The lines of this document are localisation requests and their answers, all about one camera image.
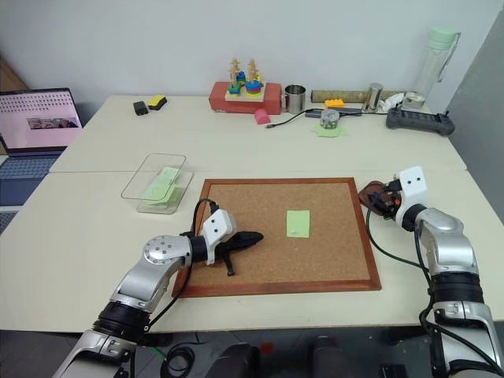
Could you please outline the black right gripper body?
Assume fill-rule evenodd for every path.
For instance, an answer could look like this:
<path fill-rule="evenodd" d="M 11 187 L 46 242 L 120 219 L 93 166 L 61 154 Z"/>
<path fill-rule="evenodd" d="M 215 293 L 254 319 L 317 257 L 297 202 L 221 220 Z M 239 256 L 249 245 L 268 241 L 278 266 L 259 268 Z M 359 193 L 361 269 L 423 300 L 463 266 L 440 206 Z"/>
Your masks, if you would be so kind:
<path fill-rule="evenodd" d="M 386 194 L 375 193 L 373 198 L 373 205 L 387 204 L 390 208 L 390 217 L 384 219 L 394 219 L 398 208 L 402 204 L 402 198 L 400 195 L 402 185 L 400 184 L 400 181 L 398 179 L 388 182 L 387 185 L 389 192 Z"/>

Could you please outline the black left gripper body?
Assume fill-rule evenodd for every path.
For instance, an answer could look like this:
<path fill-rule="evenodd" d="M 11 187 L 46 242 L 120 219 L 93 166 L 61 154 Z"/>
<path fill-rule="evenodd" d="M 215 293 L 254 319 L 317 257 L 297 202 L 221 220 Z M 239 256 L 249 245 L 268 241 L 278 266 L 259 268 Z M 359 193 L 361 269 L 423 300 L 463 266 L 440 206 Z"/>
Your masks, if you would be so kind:
<path fill-rule="evenodd" d="M 219 243 L 215 248 L 215 258 L 217 261 L 229 263 L 231 261 L 230 254 L 234 250 L 238 250 L 243 244 L 243 235 L 234 235 L 228 241 Z"/>

